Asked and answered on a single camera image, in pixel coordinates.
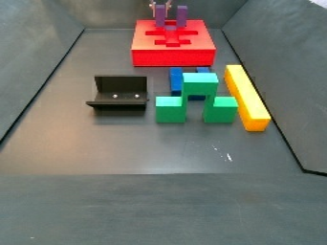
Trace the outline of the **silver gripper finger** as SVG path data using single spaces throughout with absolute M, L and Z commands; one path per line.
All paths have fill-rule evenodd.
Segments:
M 155 12 L 156 12 L 156 2 L 155 0 L 149 0 L 149 8 L 152 10 L 152 16 L 155 17 Z
M 165 1 L 165 4 L 164 4 L 164 6 L 165 6 L 165 18 L 168 17 L 168 10 L 171 9 L 171 4 L 172 4 L 172 0 L 167 0 Z

